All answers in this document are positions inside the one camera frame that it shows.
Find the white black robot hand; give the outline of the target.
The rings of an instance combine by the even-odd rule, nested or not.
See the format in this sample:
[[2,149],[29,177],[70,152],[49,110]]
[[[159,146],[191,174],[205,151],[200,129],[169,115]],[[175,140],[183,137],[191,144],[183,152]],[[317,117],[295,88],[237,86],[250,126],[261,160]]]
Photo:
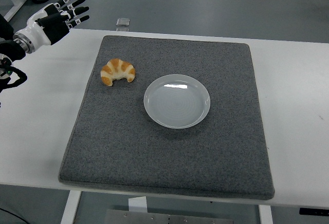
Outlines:
[[85,0],[58,0],[33,14],[25,28],[13,36],[26,53],[33,53],[42,46],[57,43],[71,29],[89,19],[85,13],[88,7],[81,4]]

